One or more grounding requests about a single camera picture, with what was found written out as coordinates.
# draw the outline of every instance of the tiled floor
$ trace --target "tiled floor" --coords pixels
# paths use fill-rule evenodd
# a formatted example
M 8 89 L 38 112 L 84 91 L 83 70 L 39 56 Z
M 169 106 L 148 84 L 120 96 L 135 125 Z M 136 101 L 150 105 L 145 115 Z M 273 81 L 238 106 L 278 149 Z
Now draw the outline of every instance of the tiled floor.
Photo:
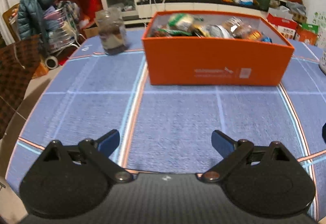
M 30 82 L 26 91 L 25 99 L 18 109 L 18 113 L 22 117 L 25 119 L 28 117 L 38 98 L 60 69 L 61 67 L 52 70 L 46 76 L 34 79 Z M 14 115 L 8 126 L 7 134 L 2 140 L 0 140 L 0 182 L 6 186 L 6 188 L 2 188 L 0 191 L 0 216 L 2 216 L 8 224 L 17 223 L 26 215 L 26 210 L 22 201 L 10 189 L 4 180 L 10 155 L 25 123 L 25 120 L 22 117 L 18 114 Z

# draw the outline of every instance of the qr code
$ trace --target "qr code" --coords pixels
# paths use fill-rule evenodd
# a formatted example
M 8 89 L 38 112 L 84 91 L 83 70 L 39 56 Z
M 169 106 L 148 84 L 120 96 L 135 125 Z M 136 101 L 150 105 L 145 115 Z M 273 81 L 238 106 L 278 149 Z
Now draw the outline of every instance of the qr code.
M 251 74 L 251 68 L 242 68 L 240 71 L 240 79 L 248 79 Z

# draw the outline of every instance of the chair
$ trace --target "chair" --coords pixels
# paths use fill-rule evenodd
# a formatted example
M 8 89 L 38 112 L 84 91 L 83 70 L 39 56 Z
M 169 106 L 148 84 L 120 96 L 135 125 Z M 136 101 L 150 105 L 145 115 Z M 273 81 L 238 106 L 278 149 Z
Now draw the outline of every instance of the chair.
M 18 42 L 19 38 L 18 38 L 17 34 L 15 33 L 12 25 L 9 22 L 9 17 L 12 15 L 13 11 L 18 8 L 18 6 L 19 6 L 19 3 L 17 3 L 14 6 L 10 7 L 9 10 L 5 11 L 2 14 L 3 20 L 6 23 L 6 25 L 7 25 L 7 27 L 8 27 L 8 29 L 9 29 L 9 31 L 10 31 L 10 33 L 11 33 L 11 35 L 12 35 L 15 42 Z

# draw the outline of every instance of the glass jar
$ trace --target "glass jar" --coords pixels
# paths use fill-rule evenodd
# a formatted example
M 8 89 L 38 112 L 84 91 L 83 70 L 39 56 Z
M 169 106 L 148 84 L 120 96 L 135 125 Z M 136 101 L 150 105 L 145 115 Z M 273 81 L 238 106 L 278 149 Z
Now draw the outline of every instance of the glass jar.
M 110 7 L 96 12 L 98 35 L 108 55 L 115 55 L 128 49 L 126 27 L 119 8 Z

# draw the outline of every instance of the red box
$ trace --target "red box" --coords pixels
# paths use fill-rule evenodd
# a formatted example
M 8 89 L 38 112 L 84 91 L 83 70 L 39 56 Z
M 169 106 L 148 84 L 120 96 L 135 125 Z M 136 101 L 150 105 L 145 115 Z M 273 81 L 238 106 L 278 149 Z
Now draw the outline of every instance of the red box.
M 298 24 L 293 20 L 288 20 L 281 17 L 276 17 L 270 13 L 267 15 L 267 21 L 287 39 L 293 39 L 297 30 Z
M 199 15 L 210 24 L 241 18 L 270 37 L 274 44 L 214 37 L 150 37 L 153 27 L 176 12 Z M 259 16 L 217 11 L 157 12 L 143 38 L 152 85 L 276 86 L 294 47 Z

